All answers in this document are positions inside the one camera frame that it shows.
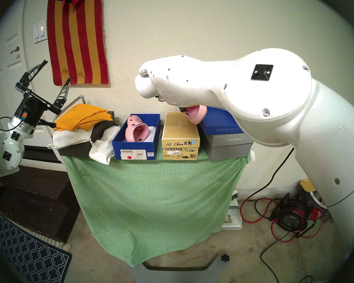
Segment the power cord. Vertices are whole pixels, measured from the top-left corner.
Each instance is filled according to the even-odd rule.
[[[0,120],[1,120],[1,119],[11,119],[11,117],[1,117]],[[0,131],[2,131],[2,132],[9,132],[9,131],[14,130],[15,128],[17,128],[21,123],[22,123],[22,120],[21,120],[15,127],[13,127],[12,129],[3,130],[2,128],[0,128]]]
[[[243,208],[243,206],[244,206],[244,204],[245,204],[246,201],[248,201],[248,200],[249,200],[251,197],[253,197],[255,194],[259,193],[260,191],[262,191],[263,189],[265,189],[266,187],[268,187],[268,186],[271,184],[271,182],[272,182],[273,179],[274,179],[274,176],[277,174],[278,170],[283,166],[283,164],[285,164],[285,162],[286,162],[287,159],[290,157],[290,155],[292,154],[293,151],[294,151],[294,148],[291,149],[291,151],[288,153],[287,157],[286,157],[286,158],[283,160],[283,162],[279,165],[279,167],[278,167],[277,170],[274,172],[273,176],[271,177],[271,179],[270,179],[270,181],[267,183],[267,185],[264,186],[264,187],[262,187],[262,188],[259,189],[258,191],[254,192],[254,193],[251,194],[248,198],[246,198],[245,201],[243,201],[243,203],[241,204],[241,207],[240,207],[240,215],[241,215],[241,218],[242,218],[245,222],[247,222],[247,223],[256,223],[256,222],[260,221],[260,220],[263,219],[263,218],[269,219],[269,217],[266,217],[266,216],[265,216],[266,213],[267,213],[267,210],[268,210],[268,208],[269,208],[269,205],[270,205],[272,202],[278,204],[275,200],[280,200],[280,199],[269,199],[269,198],[260,198],[260,199],[257,199],[257,200],[255,201],[254,207],[255,207],[255,210],[257,211],[257,213],[258,213],[261,217],[260,217],[260,219],[257,219],[257,220],[255,220],[255,221],[247,221],[247,220],[244,218],[243,214],[242,214],[242,208]],[[256,207],[256,204],[257,204],[257,202],[258,202],[259,200],[270,200],[270,202],[269,202],[269,203],[267,204],[267,206],[266,206],[266,209],[265,209],[265,212],[263,213],[263,215],[262,215],[260,212],[258,212],[257,207]],[[296,236],[296,233],[294,233],[294,235],[293,235],[293,237],[292,237],[291,239],[286,240],[286,241],[283,241],[282,239],[285,238],[291,231],[288,231],[283,237],[277,238],[277,237],[275,236],[274,232],[273,232],[273,224],[274,224],[275,222],[277,222],[277,219],[275,219],[275,220],[272,222],[272,224],[271,224],[271,233],[273,234],[273,236],[274,236],[277,240],[274,241],[271,245],[269,245],[269,246],[260,254],[260,260],[266,265],[266,267],[269,268],[269,270],[273,273],[275,279],[277,280],[277,283],[279,283],[279,280],[278,280],[277,275],[274,273],[274,271],[272,270],[272,268],[270,268],[270,266],[262,259],[262,255],[263,255],[270,247],[272,247],[274,244],[276,244],[276,243],[279,242],[279,241],[285,242],[285,243],[286,243],[286,242],[290,242],[290,241]],[[304,278],[302,278],[302,279],[299,281],[299,283],[301,283],[301,282],[302,282],[304,279],[306,279],[306,278],[311,278],[311,282],[310,282],[310,283],[312,283],[313,277],[312,277],[311,275],[305,276]]]
[[[274,244],[276,244],[279,241],[282,241],[283,238],[285,238],[291,231],[288,231],[283,237],[278,238],[276,241],[274,241],[271,245],[269,245],[261,254],[260,254],[260,260],[266,265],[266,267],[269,268],[269,270],[273,273],[275,280],[277,280],[277,283],[279,283],[278,277],[277,275],[274,273],[274,271],[272,270],[272,268],[270,268],[270,266],[262,259],[262,255],[269,249],[271,248]],[[306,278],[311,278],[311,282],[313,281],[313,277],[311,275],[307,275],[304,278],[302,278],[298,283],[301,283],[304,279]]]
[[[281,163],[281,165],[280,165],[280,166],[277,168],[277,170],[274,172],[273,176],[271,177],[270,182],[268,182],[268,184],[267,184],[266,186],[264,186],[263,188],[259,189],[258,191],[254,192],[253,194],[251,194],[251,195],[250,195],[248,198],[246,198],[245,201],[241,204],[241,207],[240,207],[240,215],[241,215],[241,218],[242,218],[245,222],[247,222],[247,223],[256,223],[256,222],[260,221],[260,220],[263,218],[263,216],[261,216],[261,218],[258,219],[258,220],[256,220],[256,221],[247,221],[247,220],[245,220],[245,218],[244,218],[244,216],[243,216],[243,214],[242,214],[243,206],[244,206],[245,202],[248,201],[251,197],[253,197],[256,193],[259,193],[260,191],[262,191],[263,189],[265,189],[266,187],[268,187],[268,186],[271,184],[271,182],[273,181],[274,176],[277,174],[278,170],[283,166],[283,164],[285,164],[286,160],[290,157],[290,155],[291,155],[291,153],[292,153],[293,151],[294,151],[294,148],[291,149],[290,153],[288,153],[287,157],[283,160],[283,162]],[[274,200],[269,199],[269,198],[265,198],[265,199],[271,200],[271,201],[268,203],[268,207],[269,207],[269,205],[270,205],[270,203],[271,203],[272,201],[275,202]]]
[[[278,241],[282,240],[283,238],[285,238],[288,234],[290,233],[287,232],[283,237],[277,239],[276,241],[274,241],[271,245],[269,245],[261,254],[260,254],[260,260],[266,265],[266,267],[269,268],[269,270],[273,273],[274,277],[275,277],[275,280],[277,280],[277,283],[279,283],[279,280],[278,280],[278,277],[277,275],[274,273],[274,271],[269,267],[269,265],[262,259],[262,255],[269,249],[271,248],[274,244],[276,244]]]

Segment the blue patterned rug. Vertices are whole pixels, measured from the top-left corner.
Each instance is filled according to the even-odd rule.
[[[29,282],[62,283],[72,254],[24,232],[0,214],[1,250]]]

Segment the striped tapestry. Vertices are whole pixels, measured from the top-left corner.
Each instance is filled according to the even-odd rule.
[[[47,31],[54,84],[108,84],[101,0],[48,0]]]

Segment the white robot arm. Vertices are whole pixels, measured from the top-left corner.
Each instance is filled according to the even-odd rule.
[[[274,48],[234,61],[177,55],[144,63],[135,85],[144,98],[225,109],[264,146],[292,144],[344,244],[354,248],[354,107],[314,80],[299,56]]]

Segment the green checkered cloth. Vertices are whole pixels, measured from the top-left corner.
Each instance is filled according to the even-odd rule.
[[[63,156],[85,219],[99,244],[136,266],[220,231],[248,157],[210,161],[116,160]]]

